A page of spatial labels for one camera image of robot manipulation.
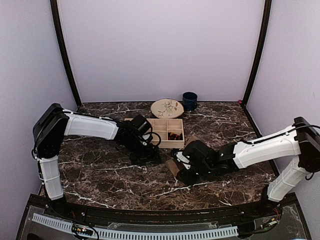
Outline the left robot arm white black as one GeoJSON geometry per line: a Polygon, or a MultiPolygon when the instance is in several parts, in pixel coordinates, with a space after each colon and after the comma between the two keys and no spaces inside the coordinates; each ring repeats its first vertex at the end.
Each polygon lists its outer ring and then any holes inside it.
{"type": "Polygon", "coordinates": [[[32,130],[34,147],[32,156],[38,162],[40,179],[48,198],[53,201],[51,210],[60,218],[67,218],[70,206],[61,198],[64,191],[58,167],[59,153],[64,137],[82,136],[115,141],[130,151],[134,165],[160,163],[159,146],[153,144],[153,127],[142,115],[131,120],[117,120],[73,112],[53,103],[36,122],[32,130]]]}

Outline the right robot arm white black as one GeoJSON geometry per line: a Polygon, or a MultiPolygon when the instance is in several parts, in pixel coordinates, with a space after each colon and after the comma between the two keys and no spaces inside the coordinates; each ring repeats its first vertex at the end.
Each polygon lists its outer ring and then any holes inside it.
{"type": "Polygon", "coordinates": [[[193,185],[200,178],[220,177],[251,165],[291,157],[291,162],[264,189],[264,199],[255,205],[255,213],[266,217],[298,183],[320,170],[320,127],[303,117],[276,133],[253,140],[240,140],[213,150],[199,139],[191,140],[173,157],[182,164],[182,180],[193,185]]]}

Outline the argyle black red orange sock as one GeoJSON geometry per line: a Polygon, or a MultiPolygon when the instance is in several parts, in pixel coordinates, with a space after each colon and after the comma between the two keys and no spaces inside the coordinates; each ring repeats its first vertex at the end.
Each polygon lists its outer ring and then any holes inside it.
{"type": "Polygon", "coordinates": [[[183,134],[182,133],[176,134],[176,133],[173,133],[173,132],[168,132],[167,139],[169,141],[182,141],[183,140],[183,134]]]}

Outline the plain brown sock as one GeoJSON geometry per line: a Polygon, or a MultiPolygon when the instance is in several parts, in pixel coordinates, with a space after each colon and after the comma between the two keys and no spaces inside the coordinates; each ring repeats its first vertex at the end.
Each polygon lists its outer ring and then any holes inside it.
{"type": "MultiPolygon", "coordinates": [[[[189,138],[183,149],[185,149],[191,142],[196,140],[199,140],[199,138],[196,136],[189,138]]],[[[177,162],[173,157],[167,159],[164,164],[174,177],[177,177],[178,173],[185,168],[182,163],[177,162]]]]}

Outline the wooden compartment tray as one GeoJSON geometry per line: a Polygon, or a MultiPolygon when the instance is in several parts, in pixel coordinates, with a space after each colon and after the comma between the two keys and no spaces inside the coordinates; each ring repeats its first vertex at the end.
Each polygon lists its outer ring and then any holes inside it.
{"type": "Polygon", "coordinates": [[[184,126],[182,119],[147,118],[152,126],[153,145],[160,149],[183,149],[185,146],[184,126]],[[182,134],[183,140],[168,140],[168,132],[182,134]]]}

